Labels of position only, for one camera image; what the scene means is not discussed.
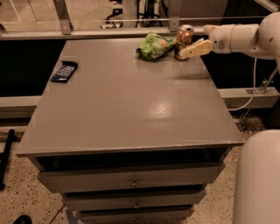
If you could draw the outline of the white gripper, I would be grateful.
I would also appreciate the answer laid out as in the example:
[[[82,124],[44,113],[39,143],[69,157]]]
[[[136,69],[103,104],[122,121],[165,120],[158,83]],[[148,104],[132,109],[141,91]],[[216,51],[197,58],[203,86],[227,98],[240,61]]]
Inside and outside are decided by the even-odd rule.
[[[212,50],[214,53],[231,53],[230,36],[233,26],[231,24],[203,26],[203,31],[208,35],[209,39],[200,38],[193,44],[182,49],[180,56],[182,58],[191,58],[209,54]]]

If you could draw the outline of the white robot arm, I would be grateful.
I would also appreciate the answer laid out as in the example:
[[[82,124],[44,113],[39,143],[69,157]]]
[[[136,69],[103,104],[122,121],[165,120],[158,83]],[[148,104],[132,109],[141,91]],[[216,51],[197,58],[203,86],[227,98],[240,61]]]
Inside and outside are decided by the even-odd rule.
[[[280,12],[259,24],[206,24],[207,39],[184,48],[184,58],[243,53],[280,67]],[[280,224],[280,130],[264,129],[242,146],[236,167],[232,224]]]

